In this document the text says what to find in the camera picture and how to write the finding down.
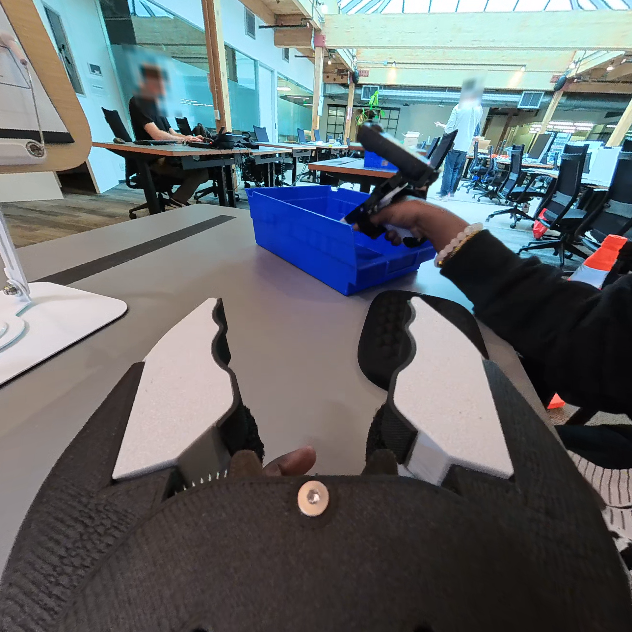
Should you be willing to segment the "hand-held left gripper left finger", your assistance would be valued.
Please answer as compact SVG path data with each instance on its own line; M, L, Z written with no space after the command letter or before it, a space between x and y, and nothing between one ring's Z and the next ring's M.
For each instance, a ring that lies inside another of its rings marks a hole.
M226 333L223 301L209 298L149 351L113 480L175 468L207 482L227 470L241 449L241 393Z

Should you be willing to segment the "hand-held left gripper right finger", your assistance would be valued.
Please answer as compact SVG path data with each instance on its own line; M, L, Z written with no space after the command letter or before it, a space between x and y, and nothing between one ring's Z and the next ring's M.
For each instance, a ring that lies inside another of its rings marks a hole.
M394 411L412 426L412 477L439 486L452 466L508 480L514 468L472 341L421 297L409 302L412 358L394 375Z

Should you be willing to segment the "person's right forearm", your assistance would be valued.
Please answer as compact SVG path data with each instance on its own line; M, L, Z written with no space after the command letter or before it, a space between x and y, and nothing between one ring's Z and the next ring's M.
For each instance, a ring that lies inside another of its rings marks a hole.
M522 357L542 402L631 416L631 275L604 289L521 258L483 230L441 268Z

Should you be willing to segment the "person's right hand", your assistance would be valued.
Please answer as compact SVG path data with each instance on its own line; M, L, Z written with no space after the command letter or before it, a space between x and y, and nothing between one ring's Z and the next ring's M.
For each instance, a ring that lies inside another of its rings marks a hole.
M417 239L427 240L439 253L466 230L469 224L447 209L419 198L403 198L370 217L374 225L395 227L384 237L394 246L402 243L398 230L408 230Z

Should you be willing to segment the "person's left hand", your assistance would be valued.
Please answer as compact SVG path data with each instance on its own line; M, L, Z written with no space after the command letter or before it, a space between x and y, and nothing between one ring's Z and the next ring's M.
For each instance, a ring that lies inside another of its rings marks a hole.
M317 454L312 446L304 446L283 454L263 467L268 477L301 477L315 465Z

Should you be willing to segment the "brown office desk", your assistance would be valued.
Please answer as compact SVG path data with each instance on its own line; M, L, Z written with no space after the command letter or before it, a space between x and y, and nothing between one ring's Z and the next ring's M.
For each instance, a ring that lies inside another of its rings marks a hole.
M311 162L308 169L314 175L319 174L320 184L324 184L323 178L335 179L339 183L336 188L344 183L359 185L359 191L370 193L372 189L383 181L392 178L396 173L384 168L365 168L365 161L356 157L340 157L326 161Z

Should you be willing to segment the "black wrist rest pad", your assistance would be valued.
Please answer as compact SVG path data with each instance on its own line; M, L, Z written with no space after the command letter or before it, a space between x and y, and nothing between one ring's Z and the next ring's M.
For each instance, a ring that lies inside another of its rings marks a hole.
M489 359L484 338L474 316L462 305L431 295L390 289L379 293L369 306L358 344L358 365L368 380L384 391L392 376L408 359L412 343L405 327L412 318L409 302L421 298L451 322Z

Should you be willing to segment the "sign board on white stand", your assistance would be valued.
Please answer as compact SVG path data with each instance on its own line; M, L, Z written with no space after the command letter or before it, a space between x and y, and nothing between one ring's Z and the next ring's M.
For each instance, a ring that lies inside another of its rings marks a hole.
M1 175L80 166L92 136L33 1L1 2ZM1 384L118 320L124 301L28 282L1 214Z

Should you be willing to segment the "black office chair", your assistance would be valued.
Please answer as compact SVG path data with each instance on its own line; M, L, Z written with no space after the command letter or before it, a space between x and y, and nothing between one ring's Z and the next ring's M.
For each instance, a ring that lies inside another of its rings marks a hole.
M517 149L499 190L505 208L485 220L507 215L511 228L528 220L533 238L517 254L550 250L561 269L567 261L585 261L606 237L631 241L631 141L599 148L588 171L589 146L567 144L557 170L530 169L522 177Z

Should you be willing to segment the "orange traffic cone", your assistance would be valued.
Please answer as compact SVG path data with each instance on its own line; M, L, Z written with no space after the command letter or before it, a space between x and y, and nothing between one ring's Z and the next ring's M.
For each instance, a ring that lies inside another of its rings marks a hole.
M601 290L619 258L621 249L627 243L628 240L624 236L607 235L598 249L571 274L568 280Z

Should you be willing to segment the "long office desk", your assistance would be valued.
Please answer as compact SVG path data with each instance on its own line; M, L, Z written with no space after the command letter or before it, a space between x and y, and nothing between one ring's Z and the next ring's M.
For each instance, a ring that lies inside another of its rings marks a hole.
M136 212L138 210L147 209L150 215L164 211L149 167L150 159L153 157L180 159L184 170L200 168L216 170L219 174L219 205L235 208L236 192L232 178L233 167L240 165L245 157L254 157L257 164L273 165L276 162L284 161L280 157L281 155L291 153L290 148L263 145L260 145L258 149L233 148L227 150L195 148L189 145L137 145L133 142L92 142L92 146L106 149L136 163L137 174L146 203L131 209L128 213L130 219L137 218Z

